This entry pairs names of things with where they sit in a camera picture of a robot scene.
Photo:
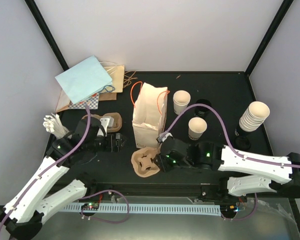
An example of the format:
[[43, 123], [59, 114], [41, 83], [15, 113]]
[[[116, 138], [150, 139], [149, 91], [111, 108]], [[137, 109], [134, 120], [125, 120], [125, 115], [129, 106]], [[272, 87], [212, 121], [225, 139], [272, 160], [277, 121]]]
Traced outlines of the cardboard cup carrier tray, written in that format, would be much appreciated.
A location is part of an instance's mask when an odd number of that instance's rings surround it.
[[157, 154], [158, 149], [153, 147], [145, 147], [135, 151], [130, 159], [134, 172], [141, 178], [148, 178], [157, 174], [160, 171], [154, 162]]

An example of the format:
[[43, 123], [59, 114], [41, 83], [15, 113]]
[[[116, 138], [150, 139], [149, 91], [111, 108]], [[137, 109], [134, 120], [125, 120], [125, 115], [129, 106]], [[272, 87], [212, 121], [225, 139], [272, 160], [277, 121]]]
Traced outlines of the white paper coffee cup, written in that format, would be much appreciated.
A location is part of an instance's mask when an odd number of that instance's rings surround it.
[[188, 122], [188, 137], [196, 141], [207, 130], [207, 122], [200, 117], [193, 117]]

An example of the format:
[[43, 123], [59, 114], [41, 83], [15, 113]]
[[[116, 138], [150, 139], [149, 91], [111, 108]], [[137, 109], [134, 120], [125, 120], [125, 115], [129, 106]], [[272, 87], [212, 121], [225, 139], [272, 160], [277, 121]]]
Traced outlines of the cream bear paper bag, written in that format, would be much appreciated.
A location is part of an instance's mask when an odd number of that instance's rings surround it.
[[133, 105], [132, 128], [136, 147], [139, 149], [157, 148], [157, 138], [163, 133], [167, 119], [168, 94], [167, 87], [154, 87], [146, 82], [139, 81], [140, 90], [134, 100], [130, 90], [130, 99]]

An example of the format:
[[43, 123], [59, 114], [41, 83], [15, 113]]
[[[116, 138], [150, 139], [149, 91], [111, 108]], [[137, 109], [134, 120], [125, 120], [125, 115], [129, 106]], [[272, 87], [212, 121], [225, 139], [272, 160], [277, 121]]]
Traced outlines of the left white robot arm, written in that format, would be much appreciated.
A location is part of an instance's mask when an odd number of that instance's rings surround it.
[[41, 165], [8, 203], [0, 205], [0, 233], [6, 228], [17, 240], [31, 240], [55, 213], [76, 200], [91, 200], [98, 192], [97, 182], [87, 173], [81, 173], [66, 187], [48, 195], [55, 183], [86, 153], [119, 152], [125, 137], [112, 115], [97, 118], [88, 114], [81, 119], [75, 131], [62, 125], [58, 114], [44, 118], [46, 130], [56, 140], [43, 158]]

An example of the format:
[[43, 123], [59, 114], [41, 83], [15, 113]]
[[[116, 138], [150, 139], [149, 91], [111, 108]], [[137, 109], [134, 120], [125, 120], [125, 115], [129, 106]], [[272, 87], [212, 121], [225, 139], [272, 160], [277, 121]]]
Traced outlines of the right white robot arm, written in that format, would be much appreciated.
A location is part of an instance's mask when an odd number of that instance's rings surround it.
[[188, 144], [163, 133], [157, 138], [160, 150], [154, 162], [163, 172], [173, 168], [206, 169], [243, 173], [221, 180], [218, 198], [224, 202], [247, 194], [274, 193], [300, 199], [300, 155], [267, 156], [234, 149], [229, 145], [202, 141]]

